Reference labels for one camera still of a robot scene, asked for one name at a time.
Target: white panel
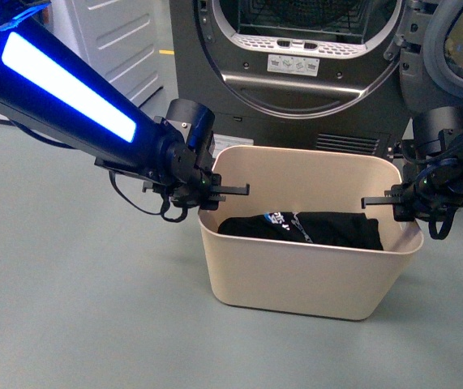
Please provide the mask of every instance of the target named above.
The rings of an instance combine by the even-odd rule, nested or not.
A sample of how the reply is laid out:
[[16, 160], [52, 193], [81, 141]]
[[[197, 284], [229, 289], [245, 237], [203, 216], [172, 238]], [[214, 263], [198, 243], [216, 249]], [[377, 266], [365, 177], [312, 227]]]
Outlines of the white panel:
[[65, 0], [85, 60], [136, 105], [158, 88], [159, 53], [146, 0]]

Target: dark gray appliance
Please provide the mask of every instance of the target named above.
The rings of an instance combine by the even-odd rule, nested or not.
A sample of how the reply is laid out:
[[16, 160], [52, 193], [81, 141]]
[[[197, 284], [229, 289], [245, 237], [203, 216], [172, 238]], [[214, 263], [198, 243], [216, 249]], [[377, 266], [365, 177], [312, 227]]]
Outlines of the dark gray appliance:
[[441, 3], [171, 0], [179, 96], [216, 114], [216, 134], [386, 157], [413, 113], [463, 105], [424, 64]]

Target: plastic bin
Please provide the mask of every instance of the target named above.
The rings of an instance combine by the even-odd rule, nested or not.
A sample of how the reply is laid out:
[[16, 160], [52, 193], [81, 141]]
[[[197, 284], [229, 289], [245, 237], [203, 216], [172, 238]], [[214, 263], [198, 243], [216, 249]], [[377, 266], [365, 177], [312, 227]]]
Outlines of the plastic bin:
[[[232, 306], [361, 320], [370, 316], [424, 240], [416, 222], [397, 223], [392, 207], [361, 209], [401, 182], [372, 156], [273, 147], [224, 150], [214, 171], [222, 185], [251, 184], [217, 211], [199, 211], [212, 291]], [[384, 251], [279, 242], [217, 233], [232, 216], [265, 212], [365, 212], [379, 220]]]

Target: black t-shirt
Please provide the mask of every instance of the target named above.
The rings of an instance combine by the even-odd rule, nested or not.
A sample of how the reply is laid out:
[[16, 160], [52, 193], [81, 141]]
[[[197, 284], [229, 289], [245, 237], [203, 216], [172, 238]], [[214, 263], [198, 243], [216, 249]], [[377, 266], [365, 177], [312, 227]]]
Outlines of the black t-shirt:
[[218, 233], [356, 249], [383, 249], [379, 221], [367, 219], [364, 213], [274, 212], [231, 217], [222, 222]]

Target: glowing light panel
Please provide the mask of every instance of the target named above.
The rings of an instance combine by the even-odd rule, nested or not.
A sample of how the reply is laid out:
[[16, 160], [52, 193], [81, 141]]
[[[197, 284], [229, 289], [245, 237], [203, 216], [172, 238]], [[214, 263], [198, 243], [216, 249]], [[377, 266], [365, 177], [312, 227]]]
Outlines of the glowing light panel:
[[16, 32], [7, 38], [2, 62], [120, 138], [134, 139], [134, 121]]

